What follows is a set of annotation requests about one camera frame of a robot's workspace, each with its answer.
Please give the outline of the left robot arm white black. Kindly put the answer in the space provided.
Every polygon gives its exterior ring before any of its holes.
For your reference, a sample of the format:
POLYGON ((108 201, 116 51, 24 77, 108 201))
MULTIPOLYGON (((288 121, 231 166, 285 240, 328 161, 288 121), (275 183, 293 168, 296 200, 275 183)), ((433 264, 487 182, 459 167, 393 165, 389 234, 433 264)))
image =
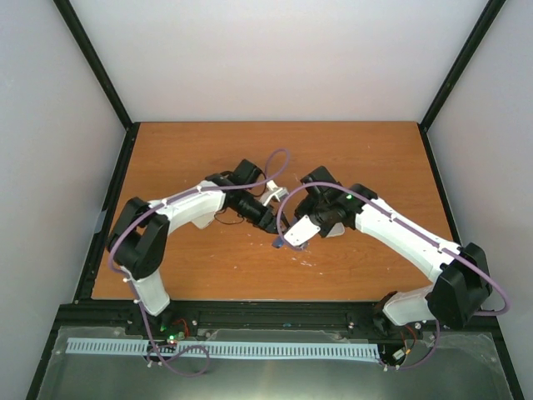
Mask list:
POLYGON ((263 232, 276 234, 276 213, 288 190, 266 178, 256 164, 243 159, 232 171, 212 174, 195 187, 170 197, 146 202, 127 201, 107 240, 112 268, 124 275, 146 312, 143 323, 161 336, 172 329, 173 315, 166 310, 170 297, 159 267, 167 237, 191 223, 206 228, 219 212, 231 209, 263 232))

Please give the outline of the black smartphone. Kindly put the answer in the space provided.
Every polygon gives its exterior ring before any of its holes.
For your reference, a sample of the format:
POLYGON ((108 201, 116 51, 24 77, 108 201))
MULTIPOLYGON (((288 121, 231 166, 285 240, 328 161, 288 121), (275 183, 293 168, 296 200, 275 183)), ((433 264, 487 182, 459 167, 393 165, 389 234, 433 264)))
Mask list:
POLYGON ((280 248, 283 248, 283 247, 288 247, 290 248, 291 250, 294 250, 294 251, 303 251, 305 250, 309 245, 309 242, 308 241, 305 241, 305 242, 291 242, 288 240, 287 237, 281 237, 281 236, 278 236, 273 242, 272 242, 272 246, 275 248, 275 249, 280 249, 280 248))

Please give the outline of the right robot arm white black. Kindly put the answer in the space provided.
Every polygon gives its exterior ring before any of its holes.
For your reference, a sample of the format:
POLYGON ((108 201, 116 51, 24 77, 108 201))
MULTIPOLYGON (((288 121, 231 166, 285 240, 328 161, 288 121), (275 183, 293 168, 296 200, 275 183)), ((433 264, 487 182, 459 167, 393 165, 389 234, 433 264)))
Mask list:
POLYGON ((301 182, 307 195, 296 208, 296 222, 284 235, 293 247, 316 235, 337 236, 350 228, 387 245, 429 279, 426 287, 390 292, 375 305, 372 319, 381 334, 423 320, 462 329, 491 294, 486 254, 473 242, 461 246, 431 234, 361 184, 343 192, 323 166, 301 182))

